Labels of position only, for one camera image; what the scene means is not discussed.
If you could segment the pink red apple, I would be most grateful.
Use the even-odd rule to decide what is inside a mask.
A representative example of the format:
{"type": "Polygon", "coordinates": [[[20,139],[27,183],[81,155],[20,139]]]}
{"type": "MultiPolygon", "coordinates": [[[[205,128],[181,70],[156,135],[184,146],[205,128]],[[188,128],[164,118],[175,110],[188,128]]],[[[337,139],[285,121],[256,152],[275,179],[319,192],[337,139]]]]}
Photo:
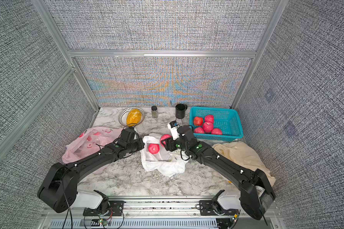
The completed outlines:
{"type": "Polygon", "coordinates": [[[211,134],[213,134],[213,135],[222,135],[223,132],[219,128],[214,128],[214,129],[212,129],[211,134]]]}
{"type": "Polygon", "coordinates": [[[203,125],[202,125],[202,129],[205,133],[211,133],[212,130],[214,129],[214,123],[212,122],[204,122],[203,125]]]}
{"type": "Polygon", "coordinates": [[[194,133],[197,133],[197,134],[204,134],[205,131],[204,131],[204,129],[203,129],[202,127],[196,127],[196,128],[194,129],[194,133]]]}
{"type": "Polygon", "coordinates": [[[160,145],[159,144],[155,144],[155,143],[151,143],[148,145],[148,152],[151,154],[158,154],[160,151],[160,145]]]}
{"type": "Polygon", "coordinates": [[[163,147],[165,147],[165,140],[166,139],[168,139],[168,138],[171,138],[172,136],[171,135],[169,135],[169,134],[165,134],[165,135],[163,135],[163,136],[161,136],[161,138],[160,138],[160,144],[163,146],[163,147]]]}

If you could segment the white plastic bag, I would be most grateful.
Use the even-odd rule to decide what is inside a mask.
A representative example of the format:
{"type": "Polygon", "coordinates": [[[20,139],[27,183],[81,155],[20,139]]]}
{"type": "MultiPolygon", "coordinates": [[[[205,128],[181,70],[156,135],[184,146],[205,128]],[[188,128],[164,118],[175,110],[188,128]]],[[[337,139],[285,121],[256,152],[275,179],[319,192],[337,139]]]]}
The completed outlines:
{"type": "Polygon", "coordinates": [[[150,134],[143,137],[145,144],[141,153],[141,163],[146,171],[158,170],[162,175],[172,177],[176,174],[185,172],[185,165],[187,161],[183,160],[181,156],[186,156],[179,150],[167,151],[161,144],[160,134],[150,134]],[[151,143],[159,144],[160,151],[158,154],[151,154],[148,152],[148,145],[151,143]]]}

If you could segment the pink plastic bag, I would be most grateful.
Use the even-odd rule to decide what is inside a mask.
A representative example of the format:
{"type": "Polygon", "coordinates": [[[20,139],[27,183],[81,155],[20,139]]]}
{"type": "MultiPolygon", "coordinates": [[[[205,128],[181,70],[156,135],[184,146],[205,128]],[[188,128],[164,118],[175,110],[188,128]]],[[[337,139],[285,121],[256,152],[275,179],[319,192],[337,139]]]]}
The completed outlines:
{"type": "Polygon", "coordinates": [[[92,127],[86,129],[76,140],[66,145],[62,156],[64,164],[78,161],[100,151],[104,146],[113,142],[122,132],[122,128],[92,127]]]}

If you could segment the cream banana print plastic bag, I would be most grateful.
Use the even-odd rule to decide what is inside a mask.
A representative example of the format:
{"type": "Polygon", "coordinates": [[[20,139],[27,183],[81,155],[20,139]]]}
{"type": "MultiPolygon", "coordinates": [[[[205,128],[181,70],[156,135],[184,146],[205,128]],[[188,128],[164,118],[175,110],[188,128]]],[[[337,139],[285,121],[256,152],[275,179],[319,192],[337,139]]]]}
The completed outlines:
{"type": "Polygon", "coordinates": [[[213,149],[242,167],[251,169],[252,171],[255,171],[256,169],[262,170],[266,174],[270,185],[272,187],[274,186],[276,178],[270,174],[270,170],[264,165],[256,151],[246,143],[235,141],[224,144],[215,144],[213,145],[213,149]]]}

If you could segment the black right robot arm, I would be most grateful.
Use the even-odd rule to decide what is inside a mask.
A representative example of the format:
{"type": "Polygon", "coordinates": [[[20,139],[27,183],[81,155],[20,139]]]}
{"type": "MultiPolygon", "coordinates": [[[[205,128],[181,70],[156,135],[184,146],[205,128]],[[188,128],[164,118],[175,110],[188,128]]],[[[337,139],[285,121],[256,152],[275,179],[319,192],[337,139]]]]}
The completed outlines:
{"type": "Polygon", "coordinates": [[[264,218],[276,196],[262,170],[252,171],[227,159],[207,143],[197,140],[189,125],[179,126],[173,121],[167,127],[172,136],[161,141],[167,151],[179,149],[189,160],[216,170],[239,189],[242,209],[253,219],[264,218]]]}

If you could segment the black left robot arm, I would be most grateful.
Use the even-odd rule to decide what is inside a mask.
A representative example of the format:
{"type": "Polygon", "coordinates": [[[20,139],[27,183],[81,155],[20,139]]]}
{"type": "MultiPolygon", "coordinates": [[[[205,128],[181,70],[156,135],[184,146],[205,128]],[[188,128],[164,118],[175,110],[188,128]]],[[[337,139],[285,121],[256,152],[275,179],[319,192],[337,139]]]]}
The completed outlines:
{"type": "Polygon", "coordinates": [[[64,212],[74,204],[78,197],[77,185],[82,179],[101,167],[143,148],[144,143],[135,128],[125,128],[116,140],[105,145],[101,150],[72,163],[53,164],[37,196],[55,212],[64,212]]]}

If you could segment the patterned plate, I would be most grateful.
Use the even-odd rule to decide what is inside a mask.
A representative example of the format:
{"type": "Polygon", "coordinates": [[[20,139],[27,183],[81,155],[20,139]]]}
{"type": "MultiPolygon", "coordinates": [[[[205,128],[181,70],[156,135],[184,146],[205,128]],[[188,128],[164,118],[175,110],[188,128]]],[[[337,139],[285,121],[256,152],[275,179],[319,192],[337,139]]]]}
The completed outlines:
{"type": "Polygon", "coordinates": [[[126,119],[127,119],[127,115],[128,115],[128,113],[129,113],[129,111],[132,110],[132,109],[139,109],[139,110],[142,112],[143,117],[142,117],[141,121],[139,122],[139,124],[141,124],[141,123],[144,121],[145,112],[144,112],[142,109],[137,108],[137,107],[129,107],[129,108],[124,109],[124,110],[119,114],[118,121],[119,121],[119,123],[120,123],[122,126],[128,127],[127,124],[126,124],[126,119]]]}

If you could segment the yellow food on plate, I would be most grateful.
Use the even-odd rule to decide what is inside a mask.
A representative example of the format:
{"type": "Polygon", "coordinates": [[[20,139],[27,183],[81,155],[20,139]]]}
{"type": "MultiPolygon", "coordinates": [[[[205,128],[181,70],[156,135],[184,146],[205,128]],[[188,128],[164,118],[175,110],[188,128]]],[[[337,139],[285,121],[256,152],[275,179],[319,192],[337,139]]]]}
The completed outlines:
{"type": "Polygon", "coordinates": [[[129,127],[134,127],[141,121],[143,115],[139,109],[132,109],[129,111],[126,119],[126,124],[129,127]]]}

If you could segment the black cylindrical cup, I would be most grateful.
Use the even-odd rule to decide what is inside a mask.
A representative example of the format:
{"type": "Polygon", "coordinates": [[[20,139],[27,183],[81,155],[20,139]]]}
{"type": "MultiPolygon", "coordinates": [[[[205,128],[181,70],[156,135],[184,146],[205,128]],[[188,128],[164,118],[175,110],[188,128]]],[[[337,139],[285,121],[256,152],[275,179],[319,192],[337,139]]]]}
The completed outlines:
{"type": "Polygon", "coordinates": [[[187,108],[186,104],[177,104],[175,106],[175,117],[177,119],[184,119],[187,108]]]}

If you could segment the glass herb spice jar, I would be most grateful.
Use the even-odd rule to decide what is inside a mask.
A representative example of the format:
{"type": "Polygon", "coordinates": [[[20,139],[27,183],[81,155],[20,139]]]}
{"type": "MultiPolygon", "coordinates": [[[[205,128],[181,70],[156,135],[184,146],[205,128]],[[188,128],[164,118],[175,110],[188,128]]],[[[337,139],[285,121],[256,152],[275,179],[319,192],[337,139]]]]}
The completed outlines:
{"type": "Polygon", "coordinates": [[[157,106],[152,106],[151,111],[152,111],[152,117],[157,119],[159,115],[157,106]]]}

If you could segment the teal plastic basket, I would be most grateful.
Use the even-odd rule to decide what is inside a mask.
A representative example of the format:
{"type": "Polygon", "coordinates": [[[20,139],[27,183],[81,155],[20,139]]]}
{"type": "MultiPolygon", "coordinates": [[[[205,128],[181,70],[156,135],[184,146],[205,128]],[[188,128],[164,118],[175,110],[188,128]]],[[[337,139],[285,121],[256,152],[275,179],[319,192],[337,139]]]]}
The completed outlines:
{"type": "Polygon", "coordinates": [[[214,128],[219,128],[222,131],[222,135],[194,133],[196,138],[232,142],[244,137],[242,124],[237,111],[228,108],[191,107],[189,123],[193,129],[197,127],[193,124],[194,118],[205,118],[207,115],[212,115],[214,117],[214,128]]]}

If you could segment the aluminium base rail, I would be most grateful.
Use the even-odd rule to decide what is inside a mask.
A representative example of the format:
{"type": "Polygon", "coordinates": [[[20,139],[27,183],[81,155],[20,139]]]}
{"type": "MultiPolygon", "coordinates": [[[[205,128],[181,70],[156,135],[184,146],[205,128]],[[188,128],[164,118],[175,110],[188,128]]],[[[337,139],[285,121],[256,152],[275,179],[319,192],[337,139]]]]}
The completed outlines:
{"type": "Polygon", "coordinates": [[[282,213],[273,203],[260,221],[240,205],[224,215],[212,209],[212,196],[110,196],[107,212],[98,215],[74,205],[71,213],[45,208],[39,229],[239,229],[286,228],[282,213]]]}

